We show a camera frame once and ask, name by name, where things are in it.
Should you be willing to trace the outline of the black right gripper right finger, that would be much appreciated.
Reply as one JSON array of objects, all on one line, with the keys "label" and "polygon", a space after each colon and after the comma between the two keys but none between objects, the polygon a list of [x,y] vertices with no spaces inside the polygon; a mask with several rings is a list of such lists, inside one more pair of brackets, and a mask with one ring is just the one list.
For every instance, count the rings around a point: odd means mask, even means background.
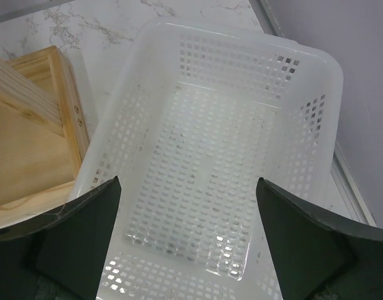
[{"label": "black right gripper right finger", "polygon": [[383,299],[383,229],[264,178],[256,198],[284,299]]}]

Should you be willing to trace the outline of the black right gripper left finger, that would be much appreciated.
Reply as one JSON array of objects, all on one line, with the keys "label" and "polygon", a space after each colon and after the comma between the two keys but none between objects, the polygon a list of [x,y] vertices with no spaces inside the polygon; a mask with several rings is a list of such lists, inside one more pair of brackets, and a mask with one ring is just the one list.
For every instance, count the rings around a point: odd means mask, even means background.
[{"label": "black right gripper left finger", "polygon": [[0,229],[0,299],[95,299],[120,197],[114,177]]}]

